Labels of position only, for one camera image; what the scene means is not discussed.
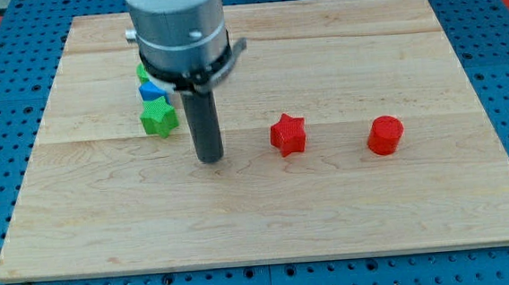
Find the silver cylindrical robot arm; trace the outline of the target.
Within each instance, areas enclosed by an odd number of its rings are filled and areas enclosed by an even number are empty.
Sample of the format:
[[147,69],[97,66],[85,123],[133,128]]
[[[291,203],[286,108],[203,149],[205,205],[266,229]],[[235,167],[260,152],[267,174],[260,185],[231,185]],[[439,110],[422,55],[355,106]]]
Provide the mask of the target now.
[[144,63],[184,73],[215,63],[229,47],[222,0],[125,0]]

